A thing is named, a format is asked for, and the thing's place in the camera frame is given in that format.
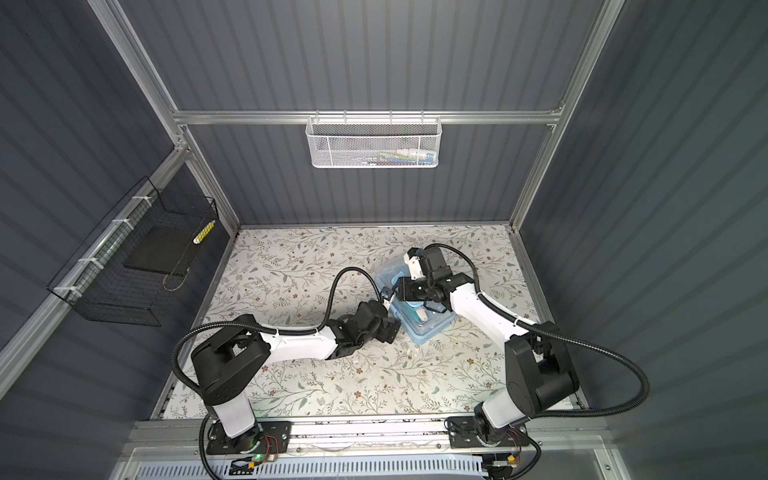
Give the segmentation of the blue plastic tool box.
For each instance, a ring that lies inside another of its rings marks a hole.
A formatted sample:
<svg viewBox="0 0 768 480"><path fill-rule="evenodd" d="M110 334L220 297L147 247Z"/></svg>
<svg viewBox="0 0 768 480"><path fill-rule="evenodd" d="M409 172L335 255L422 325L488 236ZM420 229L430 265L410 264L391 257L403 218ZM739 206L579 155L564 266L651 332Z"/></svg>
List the blue plastic tool box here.
<svg viewBox="0 0 768 480"><path fill-rule="evenodd" d="M377 267L374 280L379 287L396 289L401 278L411 279L410 270L402 258L394 258ZM391 299L390 313L401 322L402 329L414 344L422 345L450 326L456 314L442 305L424 301L403 301L394 296Z"/></svg>

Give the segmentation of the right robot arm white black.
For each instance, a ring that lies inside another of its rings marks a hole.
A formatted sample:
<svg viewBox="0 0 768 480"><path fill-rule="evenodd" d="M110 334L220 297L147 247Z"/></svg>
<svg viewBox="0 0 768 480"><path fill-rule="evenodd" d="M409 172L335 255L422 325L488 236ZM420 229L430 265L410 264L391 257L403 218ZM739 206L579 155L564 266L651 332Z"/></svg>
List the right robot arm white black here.
<svg viewBox="0 0 768 480"><path fill-rule="evenodd" d="M474 410L473 429L480 442L495 443L507 427L540 416L579 389L566 344L547 336L557 327L548 322L539 326L542 335L530 331L526 319L477 292L468 275L434 283L406 275L396 280L394 292L403 301L440 304L472 322L501 349L504 386Z"/></svg>

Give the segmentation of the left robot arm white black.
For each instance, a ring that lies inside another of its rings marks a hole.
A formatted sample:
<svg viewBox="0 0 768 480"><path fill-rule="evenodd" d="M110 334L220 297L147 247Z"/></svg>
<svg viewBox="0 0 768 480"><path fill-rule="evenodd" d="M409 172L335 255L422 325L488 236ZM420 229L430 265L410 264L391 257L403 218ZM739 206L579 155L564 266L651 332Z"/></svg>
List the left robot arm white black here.
<svg viewBox="0 0 768 480"><path fill-rule="evenodd" d="M282 361L336 360L352 355L372 340L391 344L401 322L389 315L385 304L370 300L361 302L355 313L330 319L306 335L296 330L254 332L257 325L254 316L242 315L191 353L200 397L231 439L257 427L245 389L262 367Z"/></svg>

